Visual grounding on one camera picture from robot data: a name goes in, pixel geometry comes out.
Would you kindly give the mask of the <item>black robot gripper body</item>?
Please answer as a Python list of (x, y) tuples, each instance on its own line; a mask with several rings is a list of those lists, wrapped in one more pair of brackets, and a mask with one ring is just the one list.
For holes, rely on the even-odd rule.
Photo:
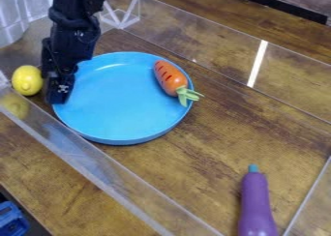
[(44, 39), (51, 40), (53, 72), (73, 74), (76, 64), (92, 58), (96, 41), (101, 34), (99, 20), (93, 15), (69, 18), (55, 8), (49, 9), (48, 16), (53, 24), (51, 36)]

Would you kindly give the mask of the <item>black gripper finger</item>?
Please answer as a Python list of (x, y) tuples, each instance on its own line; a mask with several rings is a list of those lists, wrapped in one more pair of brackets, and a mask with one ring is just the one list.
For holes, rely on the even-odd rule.
[(41, 77), (47, 78), (49, 73), (55, 70), (53, 56), (51, 50), (51, 40), (41, 41)]
[(49, 104), (64, 104), (75, 84), (73, 74), (51, 72), (47, 78), (45, 99)]

